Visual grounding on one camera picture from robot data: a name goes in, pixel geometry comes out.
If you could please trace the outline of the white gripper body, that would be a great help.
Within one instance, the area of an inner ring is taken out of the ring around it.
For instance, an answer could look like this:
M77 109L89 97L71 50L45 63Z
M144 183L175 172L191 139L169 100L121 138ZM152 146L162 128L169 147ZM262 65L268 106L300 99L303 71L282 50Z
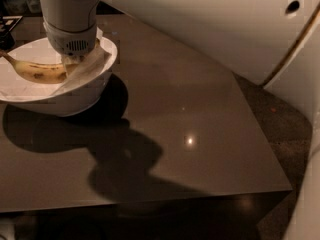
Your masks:
M90 53L95 47L96 24L80 32L60 30L47 22L44 22L43 25L49 43L60 55L83 56Z

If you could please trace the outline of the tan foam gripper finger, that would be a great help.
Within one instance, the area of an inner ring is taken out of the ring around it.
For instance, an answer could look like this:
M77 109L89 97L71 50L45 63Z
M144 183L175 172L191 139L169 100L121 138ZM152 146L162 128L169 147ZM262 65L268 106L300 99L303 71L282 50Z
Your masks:
M69 76L75 68L83 61L83 56L67 56L63 55L61 57L61 62L66 72L66 75Z

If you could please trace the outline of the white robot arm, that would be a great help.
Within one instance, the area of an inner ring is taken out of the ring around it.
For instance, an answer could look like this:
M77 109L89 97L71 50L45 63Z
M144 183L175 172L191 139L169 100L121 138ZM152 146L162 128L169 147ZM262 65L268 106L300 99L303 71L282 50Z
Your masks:
M283 240L319 240L320 0L41 0L58 53L70 53L72 41L94 41L99 1L212 57L309 120L307 167Z

